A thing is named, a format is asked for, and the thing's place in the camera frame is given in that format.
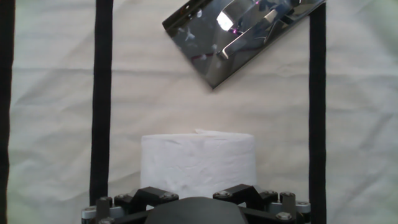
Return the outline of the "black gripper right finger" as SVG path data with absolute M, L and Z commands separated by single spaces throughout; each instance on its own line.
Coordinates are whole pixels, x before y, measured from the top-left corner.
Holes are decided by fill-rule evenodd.
M 262 190 L 256 185 L 239 184 L 213 194 L 213 198 L 239 208 L 248 224 L 310 224 L 311 205 L 297 201 L 292 192 Z

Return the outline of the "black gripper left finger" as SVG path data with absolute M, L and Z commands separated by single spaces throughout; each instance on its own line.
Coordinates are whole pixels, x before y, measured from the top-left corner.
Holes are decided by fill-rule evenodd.
M 81 211 L 81 223 L 142 224 L 150 213 L 148 206 L 156 207 L 178 199 L 177 194 L 154 187 L 141 188 L 115 197 L 100 197 L 94 205 Z

